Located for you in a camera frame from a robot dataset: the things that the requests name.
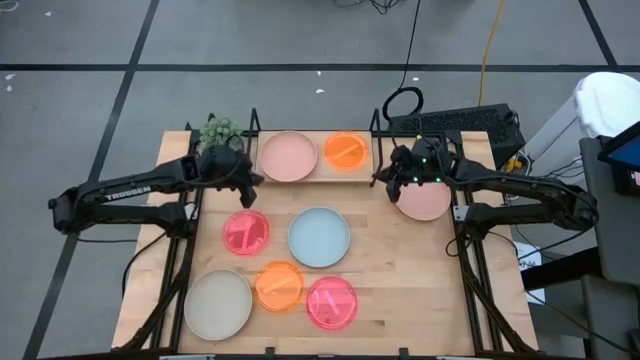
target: computer monitor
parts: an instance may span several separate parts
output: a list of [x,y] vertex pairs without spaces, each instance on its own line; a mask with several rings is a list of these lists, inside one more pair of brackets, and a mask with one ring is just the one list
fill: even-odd
[[604,144],[598,160],[640,172],[640,121]]

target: blue plate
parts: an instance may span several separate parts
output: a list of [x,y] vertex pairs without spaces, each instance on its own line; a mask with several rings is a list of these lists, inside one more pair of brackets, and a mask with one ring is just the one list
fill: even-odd
[[311,267],[337,263],[349,249],[351,235],[342,215],[326,207],[312,207],[289,226],[289,249],[298,261]]

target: orange plate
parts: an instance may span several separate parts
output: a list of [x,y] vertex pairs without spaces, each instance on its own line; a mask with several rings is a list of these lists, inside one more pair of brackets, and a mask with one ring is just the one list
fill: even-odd
[[287,261],[265,265],[253,282],[258,304],[268,312],[286,314],[298,305],[304,290],[300,270]]
[[324,143],[324,157],[340,171],[354,171],[367,161],[367,144],[355,133],[339,132],[327,138]]

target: white paper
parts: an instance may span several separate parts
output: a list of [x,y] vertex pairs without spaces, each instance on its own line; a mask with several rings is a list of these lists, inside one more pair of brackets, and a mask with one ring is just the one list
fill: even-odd
[[[530,253],[532,251],[538,250],[537,247],[531,246],[529,244],[523,244],[523,243],[519,243],[519,242],[514,242],[514,244],[516,244],[516,248],[518,249],[518,257],[526,255],[526,254],[528,254],[528,253]],[[531,255],[527,256],[526,258],[518,260],[518,262],[520,263],[520,271],[527,270],[527,269],[530,269],[530,268],[532,268],[534,266],[542,265],[542,255],[540,255],[540,253],[537,252],[535,254],[531,254]],[[546,301],[545,298],[544,298],[544,289],[533,290],[533,291],[531,291],[531,293],[533,295],[539,297],[540,300]],[[533,297],[529,296],[529,294],[527,294],[527,301],[532,303],[532,304],[540,304],[540,302],[538,300],[536,300]]]

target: light pink plate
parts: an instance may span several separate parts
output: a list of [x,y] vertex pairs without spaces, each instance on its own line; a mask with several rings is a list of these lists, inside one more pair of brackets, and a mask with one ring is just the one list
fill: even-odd
[[400,188],[396,206],[412,219],[435,220],[442,216],[451,204],[451,190],[443,183],[409,184]]
[[262,147],[259,159],[264,173],[282,182],[304,178],[313,171],[317,162],[316,145],[295,131],[283,131],[269,138]]

